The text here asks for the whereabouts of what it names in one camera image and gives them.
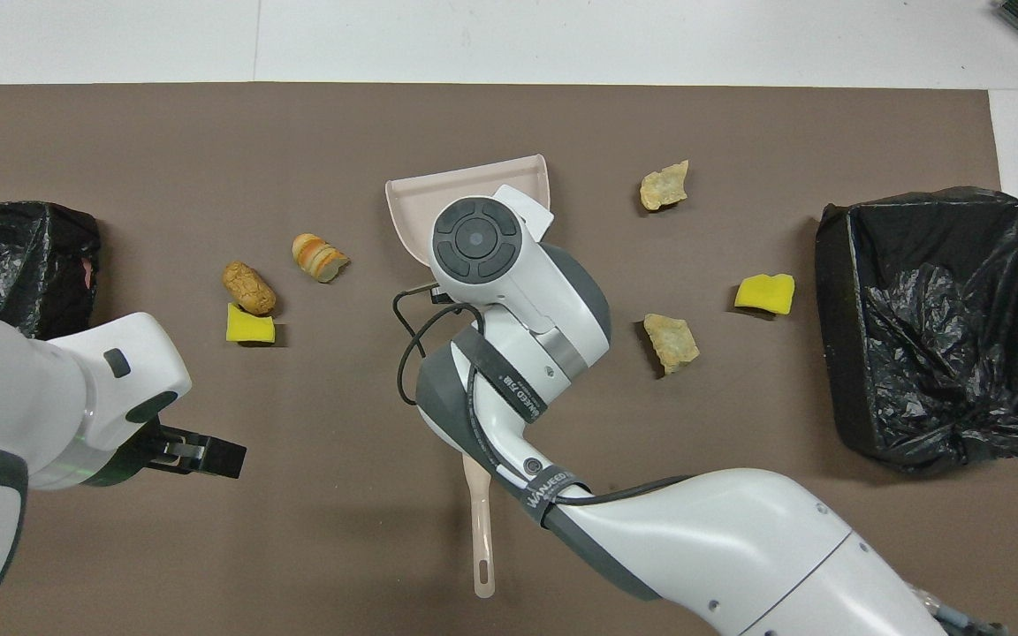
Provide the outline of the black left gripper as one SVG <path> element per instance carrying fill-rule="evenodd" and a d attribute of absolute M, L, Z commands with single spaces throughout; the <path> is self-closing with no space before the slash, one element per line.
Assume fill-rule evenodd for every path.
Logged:
<path fill-rule="evenodd" d="M 177 456 L 167 448 L 175 442 Z M 244 465 L 247 448 L 229 440 L 183 429 L 170 430 L 159 422 L 142 427 L 144 466 L 178 474 L 200 473 L 237 480 Z"/>

